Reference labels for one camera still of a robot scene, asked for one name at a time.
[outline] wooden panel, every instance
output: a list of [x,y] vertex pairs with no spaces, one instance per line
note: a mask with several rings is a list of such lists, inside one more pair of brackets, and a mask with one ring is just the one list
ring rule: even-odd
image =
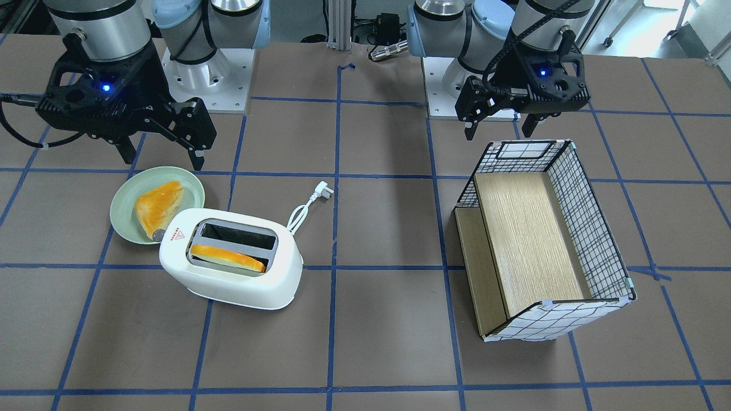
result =
[[548,175],[486,173],[475,184],[508,317],[537,301],[587,298]]
[[481,336],[507,321],[488,234],[479,208],[455,208],[477,330]]

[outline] round plate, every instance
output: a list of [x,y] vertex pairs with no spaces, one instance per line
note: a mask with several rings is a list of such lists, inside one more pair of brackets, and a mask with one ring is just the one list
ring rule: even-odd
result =
[[135,201],[146,192],[172,180],[180,181],[183,186],[183,199],[178,213],[187,208],[203,207],[205,202],[203,185],[193,173],[178,167],[151,168],[127,180],[114,195],[109,218],[117,234],[132,243],[159,244],[158,241],[152,241],[147,237],[137,220]]

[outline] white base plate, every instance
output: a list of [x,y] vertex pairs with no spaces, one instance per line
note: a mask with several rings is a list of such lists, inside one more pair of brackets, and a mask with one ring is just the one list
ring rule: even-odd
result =
[[[457,120],[455,103],[457,99],[447,92],[442,83],[444,72],[447,71],[451,57],[425,57],[422,59],[424,69],[424,85],[426,98],[429,101],[429,117]],[[520,118],[520,114],[513,110],[500,110],[494,116],[483,121],[513,121]]]
[[221,52],[231,63],[230,78],[220,84],[222,87],[215,87],[215,92],[212,94],[196,96],[183,90],[178,85],[175,75],[167,69],[170,64],[170,50],[166,49],[162,58],[162,66],[173,98],[184,102],[192,97],[200,97],[205,102],[209,113],[246,113],[246,104],[249,101],[249,90],[251,89],[251,75],[254,72],[255,51],[250,48],[222,48]]

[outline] storage box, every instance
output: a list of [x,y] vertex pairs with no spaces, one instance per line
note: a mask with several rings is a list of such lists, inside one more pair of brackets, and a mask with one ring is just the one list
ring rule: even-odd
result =
[[455,215],[486,342],[555,339],[636,299],[570,140],[488,144]]

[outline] bread in toaster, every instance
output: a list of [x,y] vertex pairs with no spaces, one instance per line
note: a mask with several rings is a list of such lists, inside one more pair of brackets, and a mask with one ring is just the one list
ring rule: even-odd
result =
[[180,181],[168,181],[141,195],[135,201],[135,215],[148,238],[156,230],[166,230],[170,221],[178,213],[183,199],[183,186]]
[[263,273],[266,267],[259,260],[255,260],[246,254],[220,249],[213,246],[195,244],[190,248],[190,253],[201,260],[209,263],[227,265],[229,267],[243,268],[245,270]]

